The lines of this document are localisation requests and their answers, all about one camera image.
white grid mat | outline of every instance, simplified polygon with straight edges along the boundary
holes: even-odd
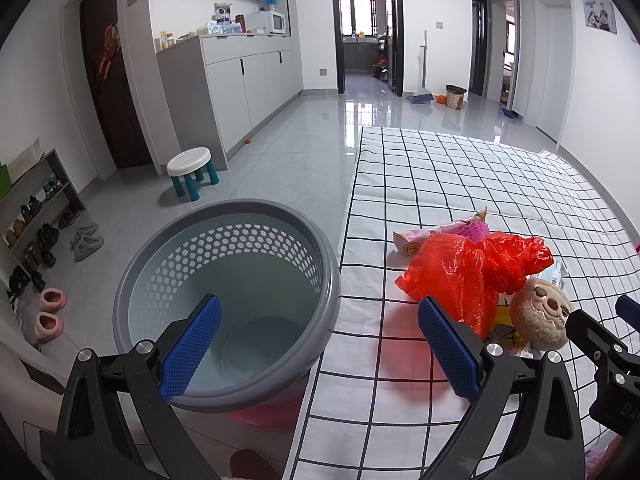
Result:
[[[540,236],[569,270],[564,291],[631,352],[640,338],[614,305],[640,299],[640,258],[593,187],[549,152],[431,132],[365,127],[340,259],[342,304],[312,369],[285,480],[416,480],[468,403],[455,396],[417,327],[417,305],[394,280],[409,260],[394,231],[465,218],[488,207],[491,231]],[[588,410],[595,368],[573,344],[561,351],[585,447],[604,427]],[[518,407],[511,396],[477,473],[500,455]]]

tiled floor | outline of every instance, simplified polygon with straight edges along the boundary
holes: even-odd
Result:
[[[116,353],[113,300],[127,264],[158,229],[207,203],[230,198],[285,203],[315,221],[337,249],[361,126],[458,134],[534,152],[555,148],[539,130],[508,119],[498,103],[475,95],[457,112],[435,102],[413,105],[370,76],[350,75],[347,87],[343,96],[293,101],[230,160],[217,186],[200,187],[199,202],[178,199],[171,180],[156,176],[151,167],[122,170],[101,183],[86,200],[88,210],[78,224],[97,222],[104,247],[75,264],[68,250],[72,228],[66,229],[54,250],[56,266],[44,272],[47,286],[67,292],[68,303],[60,311],[65,333],[45,344],[43,354],[68,373],[81,348]],[[226,463],[234,449],[255,447],[284,465],[291,434],[248,430],[225,415],[179,415],[215,464]]]

white stool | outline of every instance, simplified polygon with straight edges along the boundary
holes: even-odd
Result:
[[[178,196],[184,196],[184,189],[182,188],[179,178],[183,177],[187,190],[189,190],[191,201],[195,202],[200,198],[198,190],[191,178],[191,173],[195,174],[198,182],[202,182],[204,180],[204,175],[202,174],[202,168],[204,166],[207,167],[211,183],[219,183],[220,179],[218,178],[216,168],[213,167],[213,162],[211,161],[211,152],[207,148],[193,148],[192,150],[187,150],[186,152],[182,152],[180,155],[174,156],[174,158],[169,161],[166,165],[166,172],[171,177],[171,180],[174,183],[175,192]]]

laundry basket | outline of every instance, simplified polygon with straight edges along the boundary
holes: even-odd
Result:
[[[157,339],[207,293],[220,298],[222,325],[172,404],[231,412],[281,394],[311,368],[337,319],[340,275],[324,233],[289,207],[229,200],[196,209],[127,267],[113,311],[118,350]]]
[[[462,110],[466,90],[455,85],[447,85],[447,108]]]

pink slipper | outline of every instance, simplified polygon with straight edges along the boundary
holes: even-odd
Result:
[[[55,314],[49,312],[39,312],[36,316],[34,332],[38,341],[46,343],[62,334],[64,322]]]
[[[48,288],[40,296],[40,309],[57,312],[66,305],[66,294],[58,288]]]

